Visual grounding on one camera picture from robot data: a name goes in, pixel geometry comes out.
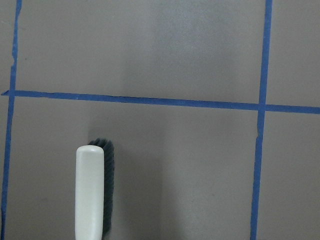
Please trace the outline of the beige hand brush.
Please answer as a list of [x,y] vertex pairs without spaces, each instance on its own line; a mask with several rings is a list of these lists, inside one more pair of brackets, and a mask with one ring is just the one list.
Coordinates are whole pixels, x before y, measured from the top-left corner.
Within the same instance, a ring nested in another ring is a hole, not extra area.
[[97,138],[76,150],[76,240],[108,240],[112,227],[114,193],[114,145]]

